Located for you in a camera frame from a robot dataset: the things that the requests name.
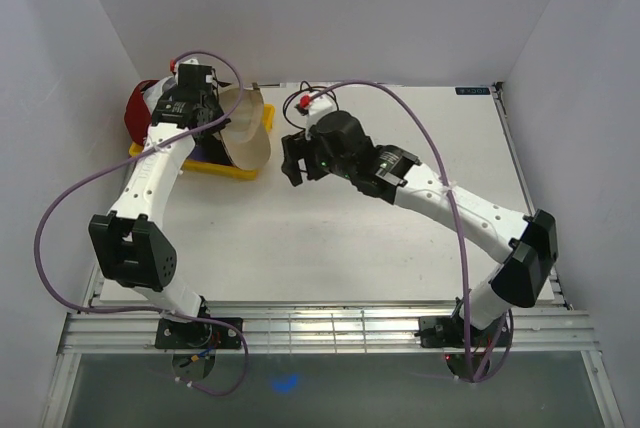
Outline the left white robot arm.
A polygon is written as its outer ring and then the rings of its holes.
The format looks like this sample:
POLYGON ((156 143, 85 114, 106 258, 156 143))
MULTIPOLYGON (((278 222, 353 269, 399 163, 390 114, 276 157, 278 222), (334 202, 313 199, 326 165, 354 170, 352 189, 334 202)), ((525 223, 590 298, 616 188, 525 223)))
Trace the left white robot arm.
POLYGON ((212 324, 199 313, 202 298, 176 274, 178 255, 162 231, 169 195, 182 165, 199 146, 214 150, 223 123, 193 134, 224 114, 213 67, 191 58, 176 66, 176 84, 151 114, 144 149, 123 192, 106 215, 95 215, 89 235, 106 279, 130 288, 171 317, 185 315, 178 336, 190 347, 205 345, 212 324))

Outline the beige baseball cap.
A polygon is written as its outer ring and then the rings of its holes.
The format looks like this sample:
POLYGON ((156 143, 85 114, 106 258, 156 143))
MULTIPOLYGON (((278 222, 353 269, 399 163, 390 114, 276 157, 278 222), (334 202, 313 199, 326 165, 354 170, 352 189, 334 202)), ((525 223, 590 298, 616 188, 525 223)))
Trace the beige baseball cap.
POLYGON ((245 89, 239 105, 238 87, 223 89, 219 103, 230 122, 220 132, 222 143, 232 164, 245 171, 260 170, 269 161, 271 144, 263 124, 264 99, 259 89, 245 89))

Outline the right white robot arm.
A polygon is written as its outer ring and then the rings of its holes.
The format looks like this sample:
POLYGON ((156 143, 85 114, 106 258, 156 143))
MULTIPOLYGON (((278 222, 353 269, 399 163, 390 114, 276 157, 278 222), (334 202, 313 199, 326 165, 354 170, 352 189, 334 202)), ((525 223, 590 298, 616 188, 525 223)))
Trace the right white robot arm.
POLYGON ((459 301, 451 319, 427 331, 474 345, 513 307, 533 307, 558 257, 556 220, 449 188, 419 158, 394 145, 376 145, 345 111, 315 116, 307 129, 282 139, 282 171, 294 186, 329 174, 365 196, 424 215, 453 230, 492 258, 496 269, 459 301))

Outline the black baseball cap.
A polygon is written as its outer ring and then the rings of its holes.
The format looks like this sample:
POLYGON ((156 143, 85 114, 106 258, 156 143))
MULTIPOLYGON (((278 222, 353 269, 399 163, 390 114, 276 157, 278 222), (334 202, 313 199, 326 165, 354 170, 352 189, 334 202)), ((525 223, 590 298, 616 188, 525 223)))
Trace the black baseball cap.
POLYGON ((195 147, 190 158, 197 162, 231 166, 231 159, 218 132, 203 131, 194 137, 195 147))

